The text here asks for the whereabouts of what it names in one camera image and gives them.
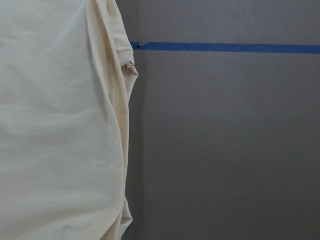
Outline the beige long-sleeve printed shirt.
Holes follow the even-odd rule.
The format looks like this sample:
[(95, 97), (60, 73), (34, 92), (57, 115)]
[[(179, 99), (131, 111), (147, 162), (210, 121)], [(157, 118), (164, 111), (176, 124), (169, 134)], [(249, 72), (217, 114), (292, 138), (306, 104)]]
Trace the beige long-sleeve printed shirt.
[(1, 1), (1, 239), (122, 238), (137, 77), (114, 0)]

